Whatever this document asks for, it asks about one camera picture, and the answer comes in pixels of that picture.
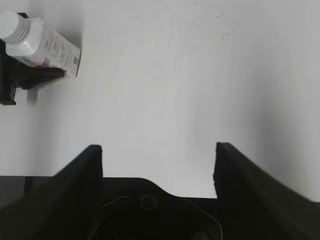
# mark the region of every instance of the black clamp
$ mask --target black clamp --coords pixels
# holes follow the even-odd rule
[[[64,71],[57,67],[29,67],[6,54],[6,43],[0,40],[0,104],[16,105],[16,88],[30,90],[44,82],[62,78]]]

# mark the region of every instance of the bottle cap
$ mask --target bottle cap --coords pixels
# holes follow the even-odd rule
[[[28,35],[30,23],[13,11],[7,11],[0,15],[0,39],[15,45],[22,42]]]

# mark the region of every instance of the white wall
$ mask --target white wall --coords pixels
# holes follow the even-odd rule
[[[106,177],[214,197],[215,144],[230,142],[320,201],[318,1],[21,2],[0,9],[43,17],[83,53],[76,79],[0,107],[1,175],[53,175],[101,144]]]

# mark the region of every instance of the white bottle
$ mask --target white bottle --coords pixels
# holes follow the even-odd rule
[[[0,15],[0,39],[7,55],[34,68],[60,68],[77,76],[81,50],[44,24],[41,18],[23,18],[7,11]]]

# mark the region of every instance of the black bracket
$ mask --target black bracket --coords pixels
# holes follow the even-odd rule
[[[57,67],[29,67],[6,54],[6,44],[0,40],[0,104],[16,105],[16,88],[30,90],[44,82],[62,78],[64,71]]]

